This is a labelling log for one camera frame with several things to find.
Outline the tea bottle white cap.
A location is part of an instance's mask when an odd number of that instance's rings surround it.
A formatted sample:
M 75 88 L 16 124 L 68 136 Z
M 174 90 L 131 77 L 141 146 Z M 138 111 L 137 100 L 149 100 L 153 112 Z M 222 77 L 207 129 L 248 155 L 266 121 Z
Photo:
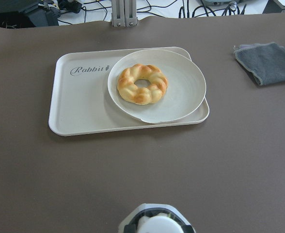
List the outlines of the tea bottle white cap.
M 192 224 L 173 206 L 143 203 L 118 226 L 119 233 L 194 233 Z

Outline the cream rectangular serving tray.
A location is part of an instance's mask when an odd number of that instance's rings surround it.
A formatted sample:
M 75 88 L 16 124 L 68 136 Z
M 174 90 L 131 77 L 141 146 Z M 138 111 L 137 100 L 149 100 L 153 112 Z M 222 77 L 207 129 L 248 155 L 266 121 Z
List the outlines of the cream rectangular serving tray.
M 158 49 L 173 51 L 191 60 L 183 48 Z M 48 120 L 50 129 L 58 135 L 70 136 L 203 122 L 209 115 L 206 98 L 187 117 L 161 124 L 135 119 L 113 102 L 108 92 L 111 69 L 121 58 L 140 50 L 147 49 L 77 52 L 60 57 L 54 75 Z

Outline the round cream plate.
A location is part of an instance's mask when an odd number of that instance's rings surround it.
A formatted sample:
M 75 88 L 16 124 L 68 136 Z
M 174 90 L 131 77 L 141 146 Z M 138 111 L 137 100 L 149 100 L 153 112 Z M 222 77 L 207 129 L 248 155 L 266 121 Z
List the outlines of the round cream plate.
M 135 64 L 154 65 L 168 79 L 168 88 L 158 102 L 138 105 L 124 100 L 117 89 L 121 72 Z M 121 58 L 108 76 L 108 92 L 126 114 L 145 123 L 161 124 L 183 119 L 199 108 L 205 99 L 206 81 L 190 59 L 165 49 L 147 49 Z

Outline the grey folded cloth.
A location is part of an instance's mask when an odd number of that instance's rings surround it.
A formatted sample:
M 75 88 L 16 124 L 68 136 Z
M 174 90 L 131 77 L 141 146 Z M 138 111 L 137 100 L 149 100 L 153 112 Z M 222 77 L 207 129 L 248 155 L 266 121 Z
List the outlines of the grey folded cloth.
M 285 49 L 275 42 L 240 45 L 234 56 L 260 86 L 285 81 Z

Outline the aluminium frame post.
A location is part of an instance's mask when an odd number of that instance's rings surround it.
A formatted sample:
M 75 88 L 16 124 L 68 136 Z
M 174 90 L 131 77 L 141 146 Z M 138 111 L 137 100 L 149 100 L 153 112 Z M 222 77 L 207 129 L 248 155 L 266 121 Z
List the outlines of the aluminium frame post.
M 134 27 L 138 23 L 136 0 L 112 0 L 111 23 L 114 27 Z

